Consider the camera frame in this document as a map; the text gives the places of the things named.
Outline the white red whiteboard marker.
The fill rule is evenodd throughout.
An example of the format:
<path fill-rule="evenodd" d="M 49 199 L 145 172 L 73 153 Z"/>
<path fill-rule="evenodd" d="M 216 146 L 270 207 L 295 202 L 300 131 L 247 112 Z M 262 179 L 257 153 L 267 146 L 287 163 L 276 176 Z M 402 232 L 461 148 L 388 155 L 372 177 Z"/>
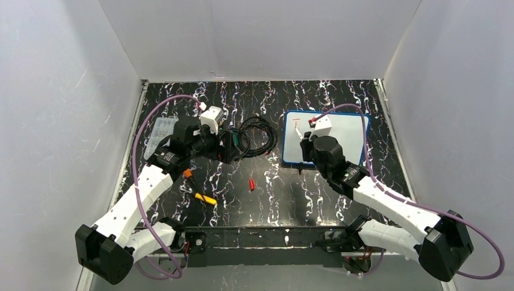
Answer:
<path fill-rule="evenodd" d="M 295 127 L 295 132 L 298 135 L 300 140 L 302 140 L 304 138 L 304 134 L 299 130 L 299 128 Z"/>

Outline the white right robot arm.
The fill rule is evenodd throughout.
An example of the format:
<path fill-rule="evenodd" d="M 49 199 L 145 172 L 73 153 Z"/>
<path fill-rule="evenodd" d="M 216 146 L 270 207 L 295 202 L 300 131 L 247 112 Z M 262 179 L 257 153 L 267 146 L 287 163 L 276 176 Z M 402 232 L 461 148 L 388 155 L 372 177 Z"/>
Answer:
<path fill-rule="evenodd" d="M 300 142 L 305 162 L 314 163 L 338 194 L 381 212 L 396 223 L 387 226 L 360 218 L 347 233 L 364 246 L 380 247 L 416 260 L 434 278 L 448 282 L 474 251 L 461 216 L 450 210 L 437 214 L 375 182 L 369 171 L 347 161 L 332 136 L 305 132 Z"/>

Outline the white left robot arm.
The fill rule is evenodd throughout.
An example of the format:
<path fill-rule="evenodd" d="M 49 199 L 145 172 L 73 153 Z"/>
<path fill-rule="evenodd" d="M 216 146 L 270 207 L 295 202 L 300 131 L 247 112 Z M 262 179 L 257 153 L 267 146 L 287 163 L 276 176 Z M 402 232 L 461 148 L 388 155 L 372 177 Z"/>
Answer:
<path fill-rule="evenodd" d="M 168 252 L 182 231 L 180 223 L 168 218 L 150 224 L 146 212 L 183 177 L 192 159 L 234 160 L 237 149 L 221 124 L 220 118 L 206 115 L 179 118 L 122 198 L 92 226 L 78 228 L 79 264 L 115 285 L 141 258 L 159 249 Z"/>

